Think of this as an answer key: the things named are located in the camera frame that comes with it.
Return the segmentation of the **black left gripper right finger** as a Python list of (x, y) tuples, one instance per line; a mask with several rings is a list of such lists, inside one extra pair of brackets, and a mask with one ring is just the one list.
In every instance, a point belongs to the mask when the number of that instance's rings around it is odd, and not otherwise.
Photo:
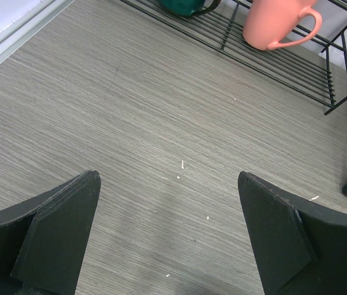
[(239, 198), (265, 294), (347, 294), (347, 214), (242, 171)]

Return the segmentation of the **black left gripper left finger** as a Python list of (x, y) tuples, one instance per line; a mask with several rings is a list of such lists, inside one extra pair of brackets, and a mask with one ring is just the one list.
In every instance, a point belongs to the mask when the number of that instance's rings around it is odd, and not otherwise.
[(86, 170), (0, 211), (0, 294), (74, 294), (100, 195)]

